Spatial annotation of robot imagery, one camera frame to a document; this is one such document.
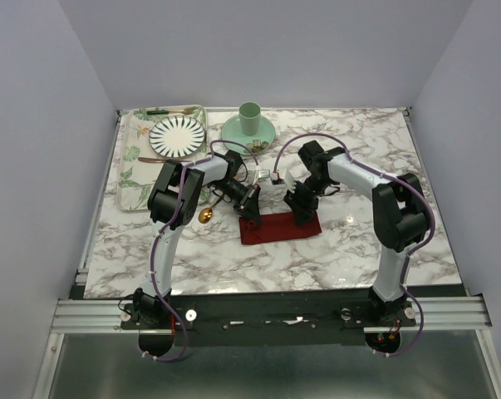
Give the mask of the gold spoon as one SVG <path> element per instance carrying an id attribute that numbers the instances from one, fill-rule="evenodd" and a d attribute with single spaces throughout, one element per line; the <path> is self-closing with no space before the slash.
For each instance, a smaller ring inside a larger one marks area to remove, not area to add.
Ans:
<path id="1" fill-rule="evenodd" d="M 218 197 L 215 202 L 209 207 L 202 209 L 199 213 L 198 220 L 201 224 L 207 224 L 213 217 L 214 207 L 223 200 L 223 196 Z"/>

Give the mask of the dark red cloth napkin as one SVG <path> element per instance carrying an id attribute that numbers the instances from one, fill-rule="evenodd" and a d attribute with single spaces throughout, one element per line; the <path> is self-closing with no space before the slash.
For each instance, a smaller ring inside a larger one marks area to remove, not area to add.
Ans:
<path id="1" fill-rule="evenodd" d="M 240 240 L 243 245 L 267 244 L 297 239 L 308 239 L 322 232 L 320 221 L 315 215 L 310 222 L 297 226 L 292 212 L 265 214 L 262 224 L 240 217 L 238 219 Z"/>

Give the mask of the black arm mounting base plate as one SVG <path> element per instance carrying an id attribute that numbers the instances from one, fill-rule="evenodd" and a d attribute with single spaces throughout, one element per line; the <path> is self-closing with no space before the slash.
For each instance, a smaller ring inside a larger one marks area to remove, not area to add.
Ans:
<path id="1" fill-rule="evenodd" d="M 145 347 L 385 345 L 416 325 L 407 298 L 384 304 L 368 288 L 174 295 L 168 307 L 145 293 L 130 299 L 120 326 Z"/>

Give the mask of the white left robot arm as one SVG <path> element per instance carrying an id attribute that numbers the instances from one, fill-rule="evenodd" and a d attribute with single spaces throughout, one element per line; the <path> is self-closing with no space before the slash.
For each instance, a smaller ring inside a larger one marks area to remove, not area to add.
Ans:
<path id="1" fill-rule="evenodd" d="M 162 167 L 147 201 L 155 237 L 145 281 L 132 296 L 134 313 L 150 328 L 160 328 L 175 315 L 170 309 L 172 268 L 184 227 L 195 215 L 201 190 L 208 186 L 226 194 L 234 211 L 260 225 L 257 183 L 244 185 L 235 179 L 243 165 L 232 150 L 213 153 L 195 162 L 168 160 Z"/>

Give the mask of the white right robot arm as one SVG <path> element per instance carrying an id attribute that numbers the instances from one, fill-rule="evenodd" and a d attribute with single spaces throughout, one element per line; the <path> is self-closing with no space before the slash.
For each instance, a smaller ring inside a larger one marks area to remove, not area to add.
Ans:
<path id="1" fill-rule="evenodd" d="M 386 325 L 405 306 L 410 256 L 431 240 L 435 230 L 420 180 L 411 173 L 396 176 L 379 171 L 353 159 L 344 147 L 324 150 L 315 140 L 304 144 L 298 156 L 310 175 L 289 184 L 284 196 L 296 226 L 315 219 L 318 198 L 331 185 L 346 185 L 371 201 L 381 256 L 366 315 L 375 325 Z"/>

